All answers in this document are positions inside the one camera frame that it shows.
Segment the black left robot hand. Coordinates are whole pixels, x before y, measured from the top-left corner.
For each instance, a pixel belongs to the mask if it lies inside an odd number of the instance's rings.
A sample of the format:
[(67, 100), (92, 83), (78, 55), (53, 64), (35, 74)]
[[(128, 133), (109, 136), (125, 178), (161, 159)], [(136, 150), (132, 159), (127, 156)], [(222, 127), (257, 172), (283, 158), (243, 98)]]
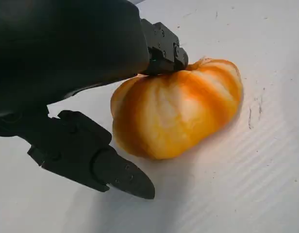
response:
[(152, 181), (117, 154), (110, 132), (81, 112), (49, 117), (48, 105), (187, 65), (178, 37), (127, 0), (0, 0), (0, 136), (26, 140), (52, 173), (151, 200)]

